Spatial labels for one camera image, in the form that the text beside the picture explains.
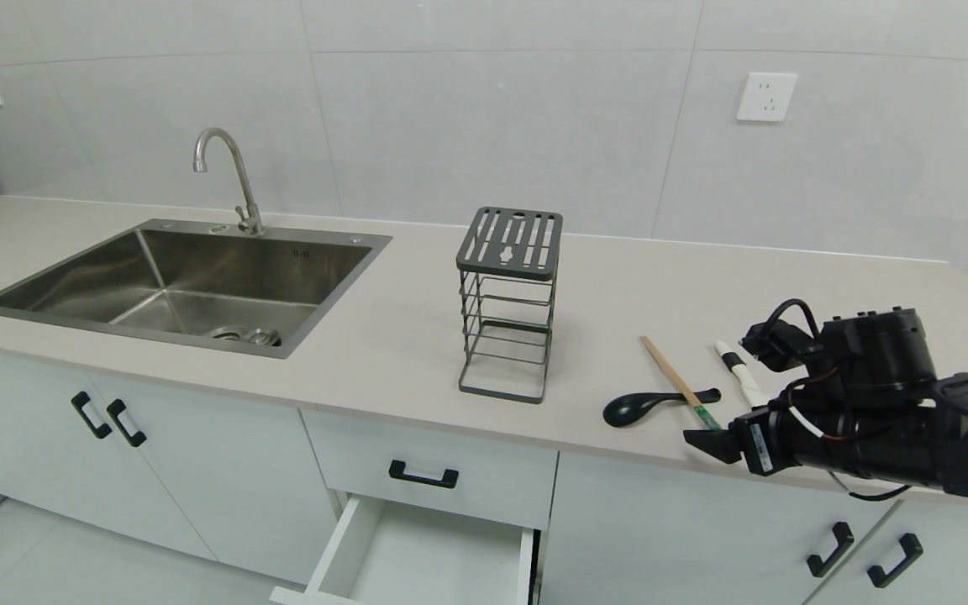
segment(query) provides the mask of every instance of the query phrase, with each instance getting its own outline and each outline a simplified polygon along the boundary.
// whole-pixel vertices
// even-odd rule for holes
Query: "electrical outlet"
[[[738,106],[743,122],[782,122],[798,83],[796,73],[750,73]]]

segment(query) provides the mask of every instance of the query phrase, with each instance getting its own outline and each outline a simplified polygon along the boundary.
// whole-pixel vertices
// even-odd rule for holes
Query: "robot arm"
[[[791,306],[811,334],[779,319]],[[787,300],[741,344],[773,371],[803,365],[809,378],[726,430],[687,430],[688,444],[726,463],[744,456],[761,476],[813,466],[968,497],[968,374],[936,378],[913,309],[817,329],[806,303]]]

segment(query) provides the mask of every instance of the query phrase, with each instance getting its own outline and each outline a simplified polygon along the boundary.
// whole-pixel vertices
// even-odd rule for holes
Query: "black spoon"
[[[702,403],[715,403],[723,398],[718,388],[696,391]],[[644,418],[658,402],[684,402],[682,393],[630,393],[615,397],[603,409],[603,421],[611,426],[629,426]]]

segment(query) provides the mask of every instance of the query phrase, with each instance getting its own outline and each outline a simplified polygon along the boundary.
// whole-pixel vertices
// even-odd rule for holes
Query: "drawer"
[[[558,452],[302,411],[329,489],[547,529]]]
[[[527,605],[534,531],[351,497],[304,592],[281,605]]]

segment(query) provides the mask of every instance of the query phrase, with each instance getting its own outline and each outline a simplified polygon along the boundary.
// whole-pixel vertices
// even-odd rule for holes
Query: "wooden chopstick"
[[[664,375],[667,376],[671,383],[679,387],[679,392],[687,399],[689,407],[692,407],[692,411],[695,411],[700,420],[704,422],[704,426],[707,426],[711,430],[722,430],[723,428],[719,426],[719,422],[716,422],[715,418],[712,418],[712,414],[704,407],[704,403],[700,402],[697,394],[692,391],[692,388],[689,388],[685,380],[682,380],[682,376],[679,376],[679,372],[667,360],[667,357],[664,357],[664,354],[660,353],[660,349],[656,349],[656,345],[652,344],[652,340],[649,340],[648,336],[642,336],[641,344],[649,350],[652,359],[656,360],[656,365],[660,367],[660,370],[664,372]]]

